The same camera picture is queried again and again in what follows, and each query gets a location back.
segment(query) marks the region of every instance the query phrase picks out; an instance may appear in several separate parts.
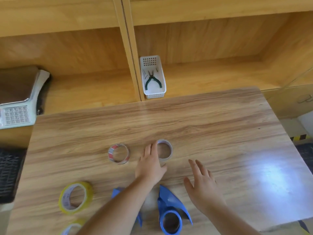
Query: scale keypad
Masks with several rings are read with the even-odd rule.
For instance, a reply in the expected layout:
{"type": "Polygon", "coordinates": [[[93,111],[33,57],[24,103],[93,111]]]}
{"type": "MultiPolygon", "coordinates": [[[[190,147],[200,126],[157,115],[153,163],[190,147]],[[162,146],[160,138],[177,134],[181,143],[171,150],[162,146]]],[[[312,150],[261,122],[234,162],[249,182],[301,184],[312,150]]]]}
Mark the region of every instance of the scale keypad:
{"type": "Polygon", "coordinates": [[[7,125],[28,123],[28,108],[27,106],[4,108],[4,117],[7,125]]]}

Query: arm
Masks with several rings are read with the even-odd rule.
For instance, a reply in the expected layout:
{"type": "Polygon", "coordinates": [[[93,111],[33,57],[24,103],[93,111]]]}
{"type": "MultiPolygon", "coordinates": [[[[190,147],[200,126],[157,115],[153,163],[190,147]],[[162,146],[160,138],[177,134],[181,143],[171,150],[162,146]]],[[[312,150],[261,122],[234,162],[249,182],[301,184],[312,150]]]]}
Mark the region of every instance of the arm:
{"type": "Polygon", "coordinates": [[[201,162],[189,160],[194,186],[185,177],[184,184],[192,203],[213,223],[221,235],[260,235],[226,205],[216,181],[201,162]]]}
{"type": "Polygon", "coordinates": [[[136,179],[102,206],[77,235],[130,234],[143,202],[166,170],[166,165],[160,166],[157,142],[148,145],[145,154],[139,158],[136,179]]]}

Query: blue tape dispenser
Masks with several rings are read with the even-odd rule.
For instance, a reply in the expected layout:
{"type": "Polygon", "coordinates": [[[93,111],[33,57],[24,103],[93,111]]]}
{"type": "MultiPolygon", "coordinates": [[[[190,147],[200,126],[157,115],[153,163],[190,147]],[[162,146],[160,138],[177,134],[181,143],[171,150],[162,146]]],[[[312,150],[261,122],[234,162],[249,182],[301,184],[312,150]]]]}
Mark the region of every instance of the blue tape dispenser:
{"type": "Polygon", "coordinates": [[[182,202],[165,186],[160,185],[159,198],[159,222],[165,235],[178,235],[182,230],[182,217],[185,214],[190,220],[191,217],[182,202]]]}
{"type": "MultiPolygon", "coordinates": [[[[123,189],[124,188],[121,188],[121,187],[113,189],[111,198],[114,198],[115,196],[117,196],[117,194],[120,193],[123,189]]],[[[140,227],[142,227],[142,218],[141,218],[140,212],[137,215],[136,221],[139,223],[140,227]]]]}

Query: black and yellow caution tape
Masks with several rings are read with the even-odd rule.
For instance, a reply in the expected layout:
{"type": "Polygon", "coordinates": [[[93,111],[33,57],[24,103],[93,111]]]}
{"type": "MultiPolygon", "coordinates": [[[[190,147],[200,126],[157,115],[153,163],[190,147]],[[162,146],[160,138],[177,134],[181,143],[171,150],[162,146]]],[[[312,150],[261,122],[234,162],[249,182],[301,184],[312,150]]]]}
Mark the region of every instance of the black and yellow caution tape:
{"type": "Polygon", "coordinates": [[[299,141],[299,140],[308,139],[308,138],[311,138],[310,135],[302,134],[300,136],[291,137],[290,139],[292,142],[294,142],[294,141],[299,141]]]}
{"type": "Polygon", "coordinates": [[[299,220],[298,222],[299,222],[300,227],[302,228],[302,231],[304,232],[304,234],[309,235],[310,232],[309,232],[308,227],[306,226],[306,224],[302,220],[299,220]]]}

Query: hand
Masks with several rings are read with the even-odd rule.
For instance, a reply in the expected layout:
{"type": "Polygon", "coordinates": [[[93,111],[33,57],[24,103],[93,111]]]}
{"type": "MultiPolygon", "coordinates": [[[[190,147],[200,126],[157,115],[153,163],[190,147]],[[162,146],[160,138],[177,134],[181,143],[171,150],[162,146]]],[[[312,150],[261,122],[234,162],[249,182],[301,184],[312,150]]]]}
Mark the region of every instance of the hand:
{"type": "Polygon", "coordinates": [[[192,201],[201,213],[206,215],[212,208],[225,207],[226,202],[219,191],[212,173],[200,161],[188,160],[194,174],[194,186],[185,177],[184,185],[192,201]]]}
{"type": "Polygon", "coordinates": [[[145,154],[139,158],[135,176],[147,180],[152,186],[158,183],[165,172],[166,164],[161,167],[157,153],[157,141],[146,146],[145,154]]]}

